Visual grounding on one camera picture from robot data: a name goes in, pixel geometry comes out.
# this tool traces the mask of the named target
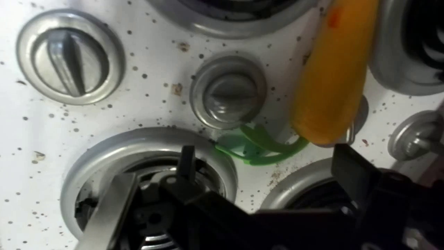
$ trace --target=speckled white surface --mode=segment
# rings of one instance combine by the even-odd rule
[[[125,47],[124,82],[113,96],[96,106],[63,106],[46,99],[25,81],[16,60],[16,40],[21,27],[42,11],[67,7],[93,14],[108,24]],[[74,161],[103,139],[140,127],[164,125],[218,136],[218,132],[203,129],[188,100],[192,75],[218,53],[240,52],[261,61],[271,90],[260,120],[268,121],[271,128],[283,128],[292,97],[289,93],[308,54],[319,20],[319,9],[315,9],[276,34],[222,40],[172,25],[145,0],[2,0],[0,10],[3,250],[74,249],[77,240],[60,214],[60,189]],[[189,52],[179,50],[179,43],[188,43]],[[171,92],[175,84],[183,86],[181,96]],[[371,75],[365,96],[371,104],[371,115],[354,149],[386,168],[396,164],[386,150],[396,125],[418,111],[435,110],[443,100],[443,95],[408,97],[393,93]],[[45,157],[36,157],[36,153],[43,153]],[[278,181],[330,156],[330,149],[310,146],[278,165],[249,168],[236,163],[240,177],[238,204],[247,211],[257,210]]]

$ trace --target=metal ring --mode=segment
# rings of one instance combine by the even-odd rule
[[[249,117],[244,118],[246,121],[253,120],[261,111],[267,99],[265,75],[262,70],[257,64],[254,64],[251,60],[247,60],[240,56],[222,56],[211,60],[208,64],[200,68],[199,72],[196,74],[196,79],[190,90],[190,104],[193,107],[196,117],[200,121],[203,121],[206,125],[215,129],[232,129],[239,127],[243,122],[243,121],[222,122],[214,118],[208,113],[204,104],[206,90],[208,85],[213,84],[214,79],[222,75],[231,75],[231,74],[240,74],[251,78],[251,81],[256,84],[256,88],[257,88],[258,106],[250,111]]]
[[[49,11],[31,20],[21,31],[17,42],[18,63],[27,79],[45,96],[67,104],[92,104],[110,96],[118,88],[124,75],[124,53],[118,39],[100,24],[96,18],[74,10]],[[56,29],[74,29],[86,34],[93,38],[107,54],[110,71],[96,90],[81,97],[74,97],[56,92],[40,79],[31,59],[34,47],[42,35]]]
[[[332,159],[312,163],[281,181],[265,197],[261,209],[283,210],[305,189],[332,178]]]
[[[444,85],[439,79],[425,82],[410,77],[410,68],[416,68],[421,72],[432,70],[421,61],[412,60],[405,52],[403,32],[410,3],[411,0],[385,0],[380,3],[380,18],[369,68],[380,85],[394,92],[414,96],[444,92]]]
[[[188,131],[168,128],[138,129],[110,138],[88,150],[72,167],[65,178],[61,192],[63,218],[74,236],[82,231],[75,220],[75,203],[82,186],[97,172],[106,171],[108,177],[143,159],[158,154],[181,153],[185,145],[196,146],[196,157],[206,161],[219,177],[225,197],[236,199],[238,172],[231,159],[218,154],[213,145]]]
[[[247,22],[231,22],[210,18],[193,11],[178,0],[149,0],[149,3],[160,14],[165,15],[165,18],[190,31],[204,32],[217,38],[242,39],[271,34],[292,24],[310,9],[315,7],[318,0],[299,0],[268,20]]]

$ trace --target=dirt speck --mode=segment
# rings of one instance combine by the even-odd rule
[[[272,179],[269,181],[268,186],[275,186],[279,182],[281,177],[282,177],[282,170],[281,168],[275,168],[275,171],[274,171],[274,174],[271,177]]]
[[[172,95],[175,95],[175,96],[182,96],[182,92],[183,92],[182,84],[174,84],[174,85],[171,85],[171,93],[172,93]]]
[[[310,57],[311,57],[311,53],[308,53],[308,54],[304,56],[304,59],[303,59],[303,65],[305,65],[305,64],[308,63]]]
[[[179,45],[178,45],[178,49],[179,49],[181,52],[183,52],[183,53],[188,53],[188,52],[190,50],[190,45],[188,45],[188,43],[179,43]]]
[[[34,152],[34,159],[32,159],[32,163],[34,164],[38,164],[40,161],[45,161],[46,159],[46,154],[43,154],[42,152]]]
[[[27,86],[27,82],[24,82],[24,81],[20,81],[20,79],[17,81],[17,84],[20,84],[20,85],[25,85],[25,86]]]
[[[369,142],[367,139],[362,139],[362,143],[369,147]]]

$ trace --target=orange handle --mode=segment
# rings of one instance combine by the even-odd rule
[[[337,142],[358,111],[379,0],[335,0],[292,106],[293,129],[315,145]]]

